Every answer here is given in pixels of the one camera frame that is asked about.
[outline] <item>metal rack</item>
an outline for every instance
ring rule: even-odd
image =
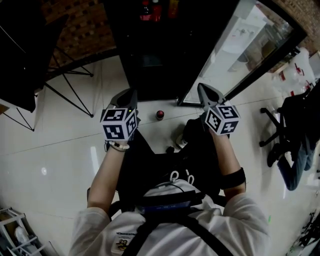
[[[37,236],[31,237],[28,234],[28,231],[22,221],[22,219],[26,218],[26,215],[24,213],[18,213],[15,210],[13,210],[11,207],[10,208],[6,208],[6,209],[0,209],[0,214],[6,213],[9,216],[11,216],[11,218],[0,221],[0,233],[1,235],[6,238],[8,244],[10,245],[11,248],[7,247],[7,249],[9,250],[9,252],[13,255],[13,256],[36,256],[36,255],[41,255],[41,251],[46,248],[47,246],[51,246],[53,248],[54,251],[56,251],[54,249],[54,247],[52,246],[51,242],[48,241],[47,243],[45,243],[44,245],[42,245],[40,248],[36,248],[35,251],[33,252],[29,252],[27,247],[32,245],[32,243],[36,242],[36,240],[38,240]],[[10,235],[7,232],[7,229],[5,227],[5,225],[12,223],[12,222],[17,222],[18,225],[23,228],[25,230],[25,232],[27,233],[28,237],[31,237],[31,239],[29,239],[28,241],[20,244],[19,246],[16,246],[14,241],[11,239]]]

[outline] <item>bottle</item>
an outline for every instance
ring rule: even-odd
[[[159,4],[159,0],[152,0],[152,20],[154,22],[159,22],[161,19],[162,6]]]
[[[168,9],[168,18],[175,19],[178,16],[179,0],[170,0]]]
[[[151,21],[151,18],[152,18],[152,12],[149,8],[149,0],[143,0],[141,14],[140,14],[140,20]]]

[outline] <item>brick wall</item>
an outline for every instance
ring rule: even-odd
[[[306,31],[307,37],[300,47],[310,55],[320,51],[320,1],[319,0],[273,0],[291,15]]]
[[[39,0],[48,23],[62,15],[69,19],[62,30],[57,46],[75,60],[102,53],[116,47],[102,0]],[[55,50],[61,66],[71,61]],[[56,67],[51,59],[51,67]]]

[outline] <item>small red object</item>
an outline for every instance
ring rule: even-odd
[[[159,0],[152,0],[152,20],[154,22],[159,22],[161,19],[161,13],[162,13],[162,6],[159,4]]]
[[[164,119],[164,117],[165,117],[165,112],[163,112],[162,110],[159,110],[155,115],[155,118],[158,119],[159,121]]]
[[[152,11],[151,11],[151,8],[149,7],[149,0],[143,0],[140,20],[151,21],[151,19],[152,19]]]

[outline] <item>black armband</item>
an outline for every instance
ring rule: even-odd
[[[220,189],[222,190],[231,189],[245,182],[246,182],[246,175],[245,175],[244,169],[241,167],[240,170],[234,173],[222,176]]]

